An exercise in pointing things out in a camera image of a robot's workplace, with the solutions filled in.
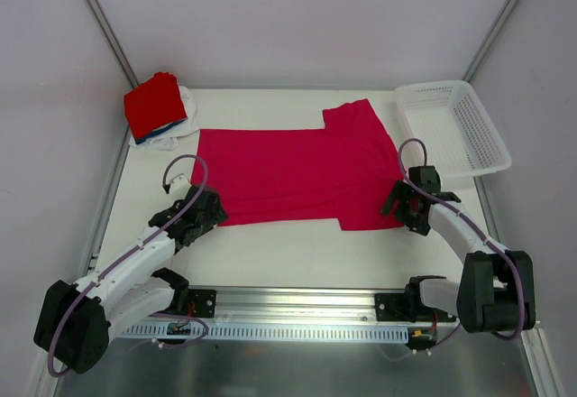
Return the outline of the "crimson pink t-shirt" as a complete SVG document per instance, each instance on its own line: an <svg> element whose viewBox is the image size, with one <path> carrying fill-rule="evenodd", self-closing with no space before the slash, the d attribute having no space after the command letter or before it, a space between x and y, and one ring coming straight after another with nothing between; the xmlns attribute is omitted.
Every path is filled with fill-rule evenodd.
<svg viewBox="0 0 577 397"><path fill-rule="evenodd" d="M382 213L402 175L398 152L371 103L322 113L324 127L301 130L204 129L194 167L220 195L228 226L335 219L343 231L398 228Z"/></svg>

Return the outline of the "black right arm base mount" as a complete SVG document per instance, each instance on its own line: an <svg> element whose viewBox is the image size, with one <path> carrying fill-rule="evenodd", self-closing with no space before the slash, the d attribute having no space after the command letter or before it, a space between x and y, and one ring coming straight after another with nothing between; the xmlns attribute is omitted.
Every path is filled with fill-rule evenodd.
<svg viewBox="0 0 577 397"><path fill-rule="evenodd" d="M378 292L373 296L373 300L376 319L379 322L454 323L456 321L453 313L414 302L401 292Z"/></svg>

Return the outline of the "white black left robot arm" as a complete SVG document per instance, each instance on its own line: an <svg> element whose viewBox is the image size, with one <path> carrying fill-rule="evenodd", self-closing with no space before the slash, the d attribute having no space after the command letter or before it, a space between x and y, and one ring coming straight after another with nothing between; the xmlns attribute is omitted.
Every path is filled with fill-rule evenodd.
<svg viewBox="0 0 577 397"><path fill-rule="evenodd" d="M48 354L48 371L83 374L109 344L141 320L177 316L188 305L188 280L166 262L228 218L219 194L193 185L151 217L134 243L102 270L46 291L33 335ZM64 371L56 369L61 362Z"/></svg>

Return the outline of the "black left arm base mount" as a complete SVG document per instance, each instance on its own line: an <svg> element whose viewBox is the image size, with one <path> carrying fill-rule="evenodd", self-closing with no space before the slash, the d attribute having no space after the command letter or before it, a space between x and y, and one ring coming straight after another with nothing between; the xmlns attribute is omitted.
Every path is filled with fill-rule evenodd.
<svg viewBox="0 0 577 397"><path fill-rule="evenodd" d="M216 298L216 290L189 288L180 311L188 317L212 319L215 316Z"/></svg>

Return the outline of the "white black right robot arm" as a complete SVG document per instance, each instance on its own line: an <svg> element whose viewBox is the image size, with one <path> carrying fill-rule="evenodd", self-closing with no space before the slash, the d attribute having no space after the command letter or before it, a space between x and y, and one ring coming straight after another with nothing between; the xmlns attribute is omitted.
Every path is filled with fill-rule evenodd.
<svg viewBox="0 0 577 397"><path fill-rule="evenodd" d="M463 264L459 281L428 275L409 280L403 308L413 320L435 309L453 315L469 333L513 339L536 324L533 261L486 235L461 200L442 189L435 167L408 170L392 187L382 214L410 232L440 235Z"/></svg>

